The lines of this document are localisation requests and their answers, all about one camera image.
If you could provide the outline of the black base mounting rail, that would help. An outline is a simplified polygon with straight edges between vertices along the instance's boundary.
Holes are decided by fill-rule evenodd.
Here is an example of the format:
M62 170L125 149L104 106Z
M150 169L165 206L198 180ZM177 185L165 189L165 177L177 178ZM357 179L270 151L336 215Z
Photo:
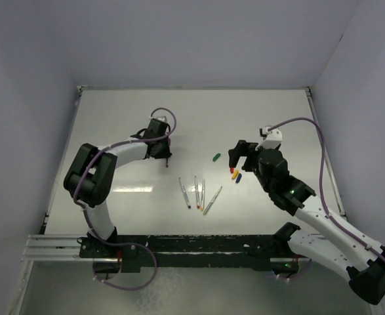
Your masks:
M141 268L248 268L284 271L296 257L289 240L300 228L284 224L267 235L116 235L117 247L80 237L79 256L94 260L99 273L137 273Z

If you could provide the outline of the green tipped pen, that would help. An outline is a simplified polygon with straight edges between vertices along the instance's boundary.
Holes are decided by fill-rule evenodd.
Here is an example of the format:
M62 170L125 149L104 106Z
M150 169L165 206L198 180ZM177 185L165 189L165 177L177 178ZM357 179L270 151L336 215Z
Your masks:
M209 210L211 209L211 207L213 206L213 204L215 203L216 199L218 198L218 196L220 195L221 191L223 189L223 186L221 186L217 192L214 194L214 196L212 197L212 199L210 200L209 204L206 206L206 208L204 209L203 211L203 215L207 215L207 213L209 212Z

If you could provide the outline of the blue pen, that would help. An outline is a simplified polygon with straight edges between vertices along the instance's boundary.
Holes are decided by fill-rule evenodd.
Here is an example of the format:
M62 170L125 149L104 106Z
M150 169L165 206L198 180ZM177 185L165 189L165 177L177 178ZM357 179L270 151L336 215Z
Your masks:
M190 203L190 200L189 200L189 197L188 197L188 194L187 194L187 191L186 191L186 188L185 186L182 184L182 181L181 181L181 178L179 177L178 178L178 182L179 182L179 185L180 185L180 189L182 191L182 195L183 195L183 198L184 198L184 201L186 203L186 207L188 209L191 209L191 203Z

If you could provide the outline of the yellow tipped pen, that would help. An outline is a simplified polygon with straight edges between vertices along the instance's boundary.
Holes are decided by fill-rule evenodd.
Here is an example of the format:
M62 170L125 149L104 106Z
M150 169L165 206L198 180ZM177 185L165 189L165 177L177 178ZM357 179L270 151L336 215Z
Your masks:
M203 179L201 184L201 201L200 201L201 212L204 212L204 209L205 209L205 189L206 189L206 182L205 182L205 179Z

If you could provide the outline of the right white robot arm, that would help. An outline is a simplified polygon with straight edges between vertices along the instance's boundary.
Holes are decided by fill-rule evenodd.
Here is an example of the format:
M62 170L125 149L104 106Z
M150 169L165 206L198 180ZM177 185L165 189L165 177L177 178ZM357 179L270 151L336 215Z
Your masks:
M244 157L242 170L256 176L274 205L322 235L318 240L299 230L284 234L274 240L278 255L303 255L344 278L365 302L381 302L385 296L385 245L323 205L317 192L290 174L278 148L260 148L255 142L240 140L228 155L231 168Z

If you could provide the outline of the yellow pen cap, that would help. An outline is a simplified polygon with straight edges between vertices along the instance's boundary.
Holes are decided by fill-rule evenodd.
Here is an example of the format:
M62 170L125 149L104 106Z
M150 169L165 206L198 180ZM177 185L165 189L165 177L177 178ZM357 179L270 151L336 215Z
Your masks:
M236 170L236 171L234 172L233 176L232 176L232 179L235 180L235 179L237 178L238 174L239 174L239 171Z

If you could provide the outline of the purple pen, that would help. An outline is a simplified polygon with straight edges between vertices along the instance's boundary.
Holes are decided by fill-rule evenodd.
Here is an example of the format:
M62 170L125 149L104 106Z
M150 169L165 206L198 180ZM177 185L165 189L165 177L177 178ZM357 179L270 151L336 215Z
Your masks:
M166 167L166 168L169 167L169 158L172 156L170 146L171 146L171 140L170 140L170 138L168 137L168 138L167 138L167 157L166 157L166 162L165 162L165 167Z

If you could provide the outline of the red tipped pen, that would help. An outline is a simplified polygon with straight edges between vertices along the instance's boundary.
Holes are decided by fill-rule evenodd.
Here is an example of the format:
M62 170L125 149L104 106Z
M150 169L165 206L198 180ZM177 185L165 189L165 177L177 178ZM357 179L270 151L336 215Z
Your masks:
M196 201L196 207L197 209L201 208L201 202L200 202L200 197L199 197L199 184L197 177L194 176L194 187L195 187L195 201Z

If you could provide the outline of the blue pen cap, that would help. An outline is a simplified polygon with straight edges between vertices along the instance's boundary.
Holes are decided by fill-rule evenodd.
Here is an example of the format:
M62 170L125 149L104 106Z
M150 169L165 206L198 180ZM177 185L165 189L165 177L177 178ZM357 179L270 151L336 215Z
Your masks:
M238 174L235 183L239 183L242 178L242 174Z

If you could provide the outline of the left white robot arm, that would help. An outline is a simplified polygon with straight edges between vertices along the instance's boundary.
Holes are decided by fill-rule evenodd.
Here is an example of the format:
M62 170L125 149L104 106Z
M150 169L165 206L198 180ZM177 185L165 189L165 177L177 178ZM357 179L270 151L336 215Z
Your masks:
M146 128L127 140L103 148L86 143L74 157L64 179L64 189L81 207L89 234L97 238L94 250L102 257L111 257L117 251L117 230L106 203L115 170L149 158L168 160L171 132L165 116L154 117Z

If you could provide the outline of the green pen cap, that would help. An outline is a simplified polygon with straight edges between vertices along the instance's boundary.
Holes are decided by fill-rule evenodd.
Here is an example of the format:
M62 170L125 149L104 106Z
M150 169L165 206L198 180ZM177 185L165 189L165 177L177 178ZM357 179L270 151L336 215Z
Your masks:
M213 161L217 161L221 156L221 153L217 153L214 157L213 157Z

